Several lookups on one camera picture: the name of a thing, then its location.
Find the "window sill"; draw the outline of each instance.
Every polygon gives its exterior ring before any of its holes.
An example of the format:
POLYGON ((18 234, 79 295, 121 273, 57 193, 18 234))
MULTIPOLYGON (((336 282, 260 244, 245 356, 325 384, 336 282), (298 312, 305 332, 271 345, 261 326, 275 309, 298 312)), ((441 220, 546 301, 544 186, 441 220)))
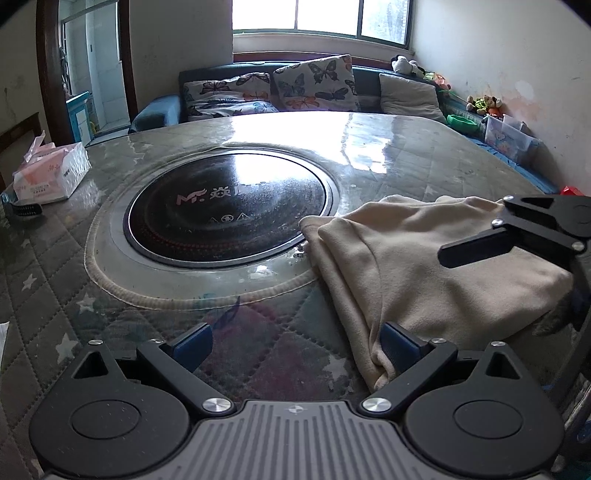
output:
POLYGON ((336 55, 350 54, 353 57, 386 61, 388 63, 396 55, 405 55, 409 60, 414 57, 414 52, 410 50, 356 38, 283 32, 234 34, 234 53, 259 51, 309 51, 336 55))

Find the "panda plush toy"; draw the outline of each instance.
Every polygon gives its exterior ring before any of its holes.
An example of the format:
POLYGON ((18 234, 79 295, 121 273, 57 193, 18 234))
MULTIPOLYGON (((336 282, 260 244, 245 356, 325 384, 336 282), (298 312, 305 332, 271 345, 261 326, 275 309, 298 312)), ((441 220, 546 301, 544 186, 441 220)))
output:
POLYGON ((427 73, 424 68, 418 66, 416 60, 408 61, 403 55, 396 55, 392 58, 392 70, 394 73, 415 76, 420 79, 425 78, 425 74, 427 73))

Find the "tissue box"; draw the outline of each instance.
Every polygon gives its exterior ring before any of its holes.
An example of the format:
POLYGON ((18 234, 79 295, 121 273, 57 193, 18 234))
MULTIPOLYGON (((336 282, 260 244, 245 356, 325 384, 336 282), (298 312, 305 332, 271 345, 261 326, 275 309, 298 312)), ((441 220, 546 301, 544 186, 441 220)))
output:
POLYGON ((82 143, 48 148, 41 146, 44 136, 45 132, 35 139, 25 161, 13 174, 17 205, 69 198, 90 170, 88 153, 82 143))

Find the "green bowl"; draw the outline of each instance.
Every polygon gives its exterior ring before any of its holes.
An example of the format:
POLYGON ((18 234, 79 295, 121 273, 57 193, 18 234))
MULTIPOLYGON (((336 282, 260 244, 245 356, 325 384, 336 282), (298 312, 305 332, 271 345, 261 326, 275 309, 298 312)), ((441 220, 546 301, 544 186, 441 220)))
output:
POLYGON ((447 124, 456 132, 460 132, 461 134, 467 135, 476 132, 479 127, 479 125, 476 122, 470 120, 469 118, 464 118, 459 115, 448 115, 447 124))

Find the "black cooktop surface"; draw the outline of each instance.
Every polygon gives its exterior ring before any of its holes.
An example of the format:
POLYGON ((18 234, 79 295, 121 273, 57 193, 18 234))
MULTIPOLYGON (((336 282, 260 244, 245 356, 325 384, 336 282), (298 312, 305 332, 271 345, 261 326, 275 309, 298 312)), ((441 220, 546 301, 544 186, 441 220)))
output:
POLYGON ((298 223, 325 215, 327 176, 299 159, 232 153, 194 160, 150 183, 130 204, 125 234, 142 255, 185 267, 223 267, 301 241, 298 223))

